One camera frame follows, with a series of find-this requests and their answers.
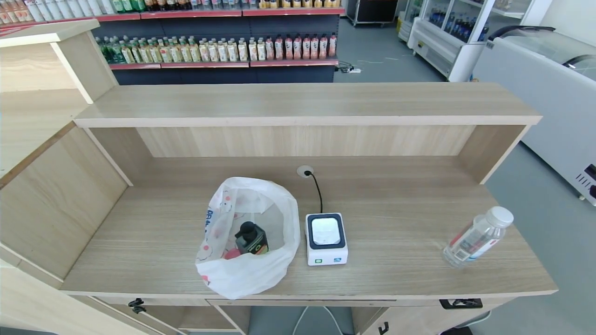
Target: white plastic bag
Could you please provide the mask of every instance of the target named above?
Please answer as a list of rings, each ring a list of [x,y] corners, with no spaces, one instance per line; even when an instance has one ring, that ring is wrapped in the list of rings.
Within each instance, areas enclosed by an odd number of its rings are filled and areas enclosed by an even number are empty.
[[[269,251],[225,259],[236,248],[234,235],[252,221],[267,236]],[[284,278],[300,244],[296,199],[274,182],[233,177],[209,201],[205,239],[195,264],[205,284],[227,299],[263,292]]]

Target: black bottle cap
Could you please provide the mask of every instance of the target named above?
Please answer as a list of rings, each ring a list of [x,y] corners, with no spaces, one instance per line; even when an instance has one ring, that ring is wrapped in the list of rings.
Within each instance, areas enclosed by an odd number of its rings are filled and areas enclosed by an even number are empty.
[[[234,235],[234,237],[238,238],[241,237],[246,241],[246,243],[251,243],[252,241],[257,238],[257,229],[256,225],[251,221],[246,221],[240,226],[240,231]]]

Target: floor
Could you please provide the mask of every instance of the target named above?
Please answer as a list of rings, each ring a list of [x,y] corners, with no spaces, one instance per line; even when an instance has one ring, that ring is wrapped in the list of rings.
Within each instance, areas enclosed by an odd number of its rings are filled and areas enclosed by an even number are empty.
[[[436,82],[444,77],[399,40],[395,28],[353,28],[340,20],[338,55],[362,70],[336,73],[336,82]],[[516,227],[559,286],[551,296],[520,297],[472,326],[475,335],[596,334],[595,210],[525,145],[518,145],[487,187],[516,216]],[[290,335],[300,307],[253,308],[250,335]],[[331,308],[344,334],[350,309]],[[2,335],[25,335],[0,329]],[[339,334],[322,308],[309,308],[296,335]]]

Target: checkout counter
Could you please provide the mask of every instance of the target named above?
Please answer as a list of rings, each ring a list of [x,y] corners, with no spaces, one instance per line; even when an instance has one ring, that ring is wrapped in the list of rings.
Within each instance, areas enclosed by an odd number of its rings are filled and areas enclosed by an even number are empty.
[[[11,159],[2,160],[0,258],[91,307],[90,318],[145,334],[246,335],[251,306],[348,306],[356,334],[436,335],[557,291],[514,226],[466,269],[442,259],[447,241],[497,204],[484,183],[541,118],[499,85],[119,86],[87,40],[94,27],[0,38],[2,55],[15,54],[2,72],[31,72],[2,83]],[[342,213],[348,263],[307,266],[302,235],[278,285],[223,299],[194,265],[209,199],[230,176],[262,178],[288,189],[304,218],[319,203],[300,165],[316,170],[326,210]],[[445,309],[441,299],[482,307]]]

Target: white bottle cap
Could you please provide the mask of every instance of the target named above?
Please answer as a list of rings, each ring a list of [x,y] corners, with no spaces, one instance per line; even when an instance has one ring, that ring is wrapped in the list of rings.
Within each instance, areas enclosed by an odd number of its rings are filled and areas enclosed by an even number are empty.
[[[498,228],[507,228],[513,223],[513,214],[504,207],[495,206],[486,212],[486,220]]]

